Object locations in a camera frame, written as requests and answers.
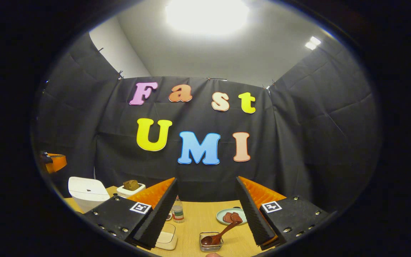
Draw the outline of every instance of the white box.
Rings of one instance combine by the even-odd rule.
[[[96,179],[70,177],[67,188],[84,213],[111,198],[102,182]]]
[[[140,183],[137,183],[137,184],[139,184],[139,188],[134,190],[134,191],[124,189],[123,186],[121,186],[121,187],[117,188],[117,194],[121,197],[128,198],[131,195],[136,194],[138,192],[141,192],[142,190],[145,189],[144,184],[140,184]]]

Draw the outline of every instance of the white wall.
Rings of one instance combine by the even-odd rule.
[[[129,43],[116,17],[113,17],[90,31],[90,37],[96,48],[102,47],[101,54],[121,73],[124,78],[150,77],[142,61]]]

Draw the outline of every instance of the wooden table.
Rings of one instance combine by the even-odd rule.
[[[116,189],[117,187],[109,187],[106,190],[110,196],[113,196],[116,193]],[[74,199],[65,198],[64,200],[73,210],[82,212]],[[217,221],[217,212],[235,206],[242,207],[238,200],[214,203],[182,203],[185,221],[183,223],[175,223],[173,219],[166,221],[166,223],[176,226],[176,234],[178,236],[176,248],[172,251],[158,248],[152,248],[150,251],[142,248],[143,250],[166,257],[204,257],[208,252],[201,252],[199,249],[199,233],[221,232],[226,225]],[[217,252],[223,257],[246,257],[264,252],[256,246],[248,223],[238,225],[228,231],[223,235],[223,241],[222,248]]]

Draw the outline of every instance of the finger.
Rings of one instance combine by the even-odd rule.
[[[216,252],[212,252],[212,253],[207,254],[205,257],[222,257],[222,256],[219,255],[219,254],[216,253]]]

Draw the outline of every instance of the bottle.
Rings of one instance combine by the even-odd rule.
[[[178,199],[178,195],[176,197],[176,201],[174,202],[174,205],[172,206],[172,219],[176,223],[182,223],[185,221],[185,217],[183,215],[183,206],[182,202],[180,199]]]

